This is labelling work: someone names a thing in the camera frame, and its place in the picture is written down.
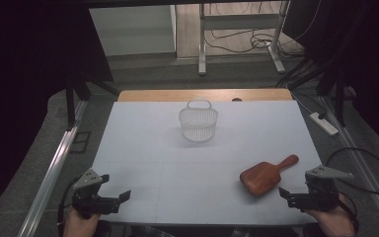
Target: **wooden paddle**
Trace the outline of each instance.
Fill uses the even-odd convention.
[[[261,162],[240,175],[242,184],[249,192],[256,196],[261,196],[274,188],[280,181],[279,172],[281,169],[292,166],[298,162],[296,155],[290,155],[278,165],[268,162]]]

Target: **white table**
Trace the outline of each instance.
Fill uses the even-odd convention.
[[[281,173],[280,186],[306,193],[305,171],[321,164],[294,101],[212,102],[215,136],[196,144],[181,136],[185,102],[114,103],[93,169],[111,179],[100,196],[131,190],[119,213],[102,219],[151,225],[297,225],[314,221],[289,208],[277,189],[250,195],[239,175],[253,165],[300,161]]]

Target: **human hand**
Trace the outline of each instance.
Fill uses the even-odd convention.
[[[345,198],[343,195],[340,195],[340,201],[345,203]],[[328,237],[353,236],[355,234],[352,221],[350,220],[348,214],[340,206],[337,206],[329,211],[304,211],[315,217],[315,219],[319,222],[320,228]]]
[[[64,222],[63,237],[92,237],[97,229],[100,214],[93,214],[85,219],[73,206]]]

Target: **power strip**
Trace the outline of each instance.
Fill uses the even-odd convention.
[[[319,119],[318,113],[312,113],[310,115],[310,119],[312,119],[319,127],[321,127],[329,136],[333,136],[339,132],[334,126],[332,126],[324,118]]]

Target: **wire basket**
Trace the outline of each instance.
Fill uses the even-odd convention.
[[[208,108],[191,107],[192,102],[206,102]],[[180,111],[180,122],[183,137],[193,142],[205,142],[215,133],[218,112],[211,107],[211,103],[203,98],[195,98],[187,103],[187,107]]]

